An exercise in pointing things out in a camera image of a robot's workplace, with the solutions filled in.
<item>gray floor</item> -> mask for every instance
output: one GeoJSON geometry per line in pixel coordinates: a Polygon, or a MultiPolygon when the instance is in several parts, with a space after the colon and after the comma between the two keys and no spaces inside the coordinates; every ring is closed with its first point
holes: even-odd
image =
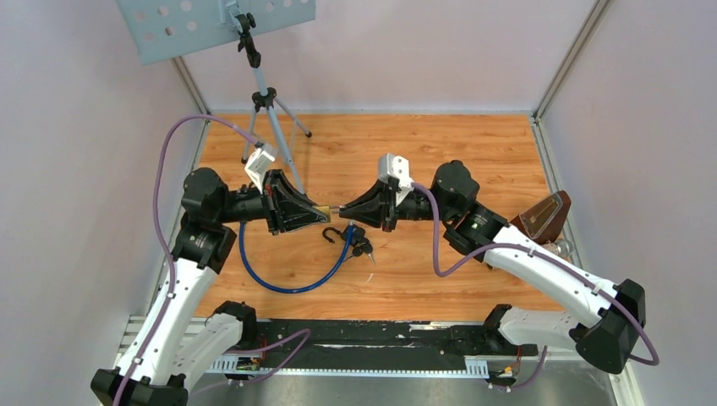
{"type": "MultiPolygon", "coordinates": [[[[534,364],[523,361],[523,379],[534,364]]],[[[205,375],[201,389],[222,376],[205,375]]],[[[616,405],[609,377],[578,361],[548,362],[529,388],[501,393],[479,381],[427,378],[347,378],[273,376],[246,387],[219,387],[191,398],[189,406],[365,406],[504,405],[611,406],[616,405]]]]}

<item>blue hose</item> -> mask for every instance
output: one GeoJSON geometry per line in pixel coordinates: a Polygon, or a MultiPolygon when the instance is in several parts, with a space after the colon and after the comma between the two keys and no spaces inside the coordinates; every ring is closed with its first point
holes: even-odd
{"type": "Polygon", "coordinates": [[[331,277],[334,276],[334,274],[338,271],[339,266],[343,263],[344,258],[346,258],[346,254],[348,253],[348,247],[350,246],[351,237],[353,236],[353,226],[351,226],[348,229],[348,235],[346,236],[346,243],[343,245],[343,251],[341,251],[341,256],[339,256],[338,261],[336,264],[334,264],[334,267],[327,273],[323,278],[319,279],[318,281],[310,284],[309,286],[304,286],[303,288],[296,288],[296,289],[286,289],[286,288],[279,288],[278,286],[271,285],[269,283],[264,282],[261,280],[259,275],[257,275],[253,269],[251,269],[251,265],[249,265],[249,261],[247,261],[246,258],[246,251],[244,250],[244,230],[246,229],[246,223],[243,222],[239,226],[239,253],[242,256],[242,262],[244,263],[244,267],[246,268],[249,275],[261,286],[264,288],[267,288],[269,290],[273,290],[274,292],[278,292],[280,294],[302,294],[303,292],[308,292],[312,289],[316,289],[319,286],[323,285],[324,282],[328,281],[331,277]]]}

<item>wooden surface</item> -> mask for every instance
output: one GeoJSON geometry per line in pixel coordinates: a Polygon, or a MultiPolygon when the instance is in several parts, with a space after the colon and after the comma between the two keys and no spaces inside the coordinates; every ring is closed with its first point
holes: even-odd
{"type": "MultiPolygon", "coordinates": [[[[224,116],[247,127],[249,117],[224,116]]],[[[289,138],[291,122],[282,118],[289,138]]],[[[313,132],[299,131],[293,158],[309,198],[341,205],[376,180],[380,156],[408,158],[413,179],[430,187],[443,162],[463,161],[480,183],[479,201],[510,219],[548,195],[528,120],[521,116],[303,115],[313,132]]],[[[275,145],[265,116],[256,134],[275,145]]],[[[244,139],[213,123],[201,166],[214,168],[231,189],[248,183],[239,161],[244,139]]],[[[292,179],[290,171],[285,168],[292,179]]],[[[348,221],[333,218],[343,229],[348,221]]],[[[341,252],[341,241],[321,237],[323,225],[271,236],[264,221],[250,222],[249,262],[265,281],[298,288],[324,276],[341,252]]],[[[224,300],[245,301],[259,317],[366,320],[482,321],[499,303],[533,310],[560,309],[520,279],[471,261],[445,278],[433,273],[431,222],[399,221],[392,233],[368,228],[376,265],[365,255],[347,261],[329,282],[305,294],[278,294],[258,285],[244,270],[235,246],[221,275],[198,309],[209,315],[224,300]]],[[[441,267],[461,256],[441,240],[441,267]]]]}

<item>tripod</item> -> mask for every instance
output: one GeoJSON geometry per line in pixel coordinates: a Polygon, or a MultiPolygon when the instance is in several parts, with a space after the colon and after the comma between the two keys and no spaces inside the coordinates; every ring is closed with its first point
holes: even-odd
{"type": "MultiPolygon", "coordinates": [[[[251,34],[249,33],[249,30],[251,28],[256,27],[256,22],[254,20],[254,16],[251,15],[251,13],[246,14],[240,14],[237,16],[237,20],[239,22],[239,45],[238,45],[238,51],[241,52],[243,49],[246,49],[247,52],[247,59],[249,60],[249,66],[254,71],[254,77],[256,79],[256,84],[259,87],[259,91],[255,92],[253,95],[251,95],[251,100],[254,102],[254,111],[251,113],[251,118],[249,119],[249,133],[254,134],[254,126],[256,123],[256,115],[259,113],[259,110],[263,107],[266,110],[266,116],[269,118],[269,124],[271,125],[271,131],[274,133],[274,139],[276,140],[276,143],[279,146],[279,151],[283,155],[283,161],[286,163],[292,171],[294,182],[296,183],[297,189],[299,192],[304,194],[304,185],[301,183],[301,179],[298,176],[298,171],[296,169],[296,166],[293,163],[293,159],[291,157],[291,150],[289,146],[287,145],[286,139],[284,139],[284,134],[282,132],[282,127],[279,125],[279,120],[276,117],[276,110],[274,109],[274,102],[279,105],[279,107],[282,108],[282,110],[288,114],[288,116],[293,121],[293,129],[292,129],[292,147],[293,147],[293,139],[294,135],[296,133],[296,126],[298,125],[301,130],[304,132],[307,138],[311,138],[311,131],[306,128],[306,126],[299,121],[299,119],[296,117],[296,115],[289,110],[286,104],[284,104],[279,98],[276,96],[276,89],[273,87],[266,87],[266,82],[264,80],[264,74],[261,72],[261,54],[256,51],[256,47],[254,45],[254,38],[252,38],[251,34]]],[[[249,157],[249,142],[244,145],[244,153],[242,154],[242,163],[247,162],[247,158],[249,157]]]]}

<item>wooden tabletop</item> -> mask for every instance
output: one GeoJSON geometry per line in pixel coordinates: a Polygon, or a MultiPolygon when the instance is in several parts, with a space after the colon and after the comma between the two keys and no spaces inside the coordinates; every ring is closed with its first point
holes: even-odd
{"type": "MultiPolygon", "coordinates": [[[[246,128],[248,115],[223,116],[246,128]]],[[[291,121],[280,116],[289,139],[291,121]]],[[[457,159],[480,184],[478,200],[510,219],[549,194],[528,120],[524,116],[473,115],[302,115],[313,138],[301,132],[293,159],[309,198],[319,205],[341,205],[376,181],[377,162],[387,152],[410,161],[411,176],[430,187],[435,170],[457,159]]],[[[273,140],[264,115],[255,133],[273,140]]],[[[240,161],[244,139],[214,123],[200,166],[212,167],[231,189],[249,182],[240,161]]],[[[284,168],[293,179],[289,169],[284,168]]],[[[332,226],[348,221],[334,217],[332,226]]],[[[323,277],[342,244],[321,237],[322,225],[271,236],[265,221],[250,222],[246,250],[264,280],[299,288],[323,277]]],[[[235,246],[221,275],[201,302],[197,315],[210,315],[224,300],[245,301],[259,317],[299,319],[482,321],[499,303],[532,310],[560,306],[520,279],[470,261],[449,277],[438,278],[431,260],[432,222],[399,221],[392,233],[365,227],[376,265],[353,258],[321,287],[304,294],[262,288],[246,272],[235,246]]],[[[441,267],[461,256],[441,240],[441,267]]]]}

